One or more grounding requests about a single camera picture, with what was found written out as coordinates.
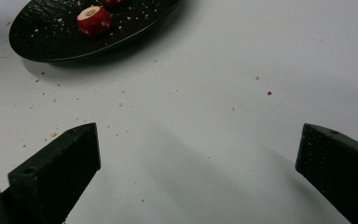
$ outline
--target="red radish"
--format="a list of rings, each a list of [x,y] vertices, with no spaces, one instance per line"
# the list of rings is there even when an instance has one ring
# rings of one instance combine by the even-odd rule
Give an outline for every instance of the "red radish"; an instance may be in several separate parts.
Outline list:
[[[88,7],[77,16],[77,26],[87,37],[95,37],[108,32],[112,19],[103,7]]]
[[[127,0],[103,0],[103,5],[106,7],[120,7],[126,2]]]

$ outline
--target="white table surface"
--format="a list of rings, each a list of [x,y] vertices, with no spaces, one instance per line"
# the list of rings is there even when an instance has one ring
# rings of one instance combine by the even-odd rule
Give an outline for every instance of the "white table surface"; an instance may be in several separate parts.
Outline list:
[[[8,43],[27,2],[0,0],[0,190],[51,133],[96,122],[103,167],[68,224],[349,223],[295,161],[304,123],[358,140],[358,1],[184,0],[53,64]]]

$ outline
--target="dark textured plate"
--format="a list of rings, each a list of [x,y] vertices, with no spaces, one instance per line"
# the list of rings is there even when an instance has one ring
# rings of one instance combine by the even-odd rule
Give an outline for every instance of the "dark textured plate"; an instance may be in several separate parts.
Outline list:
[[[109,9],[112,30],[86,38],[76,25],[77,15],[99,0],[33,0],[22,9],[9,33],[11,47],[37,62],[62,62],[89,57],[122,45],[144,33],[174,10],[181,0],[129,0]]]

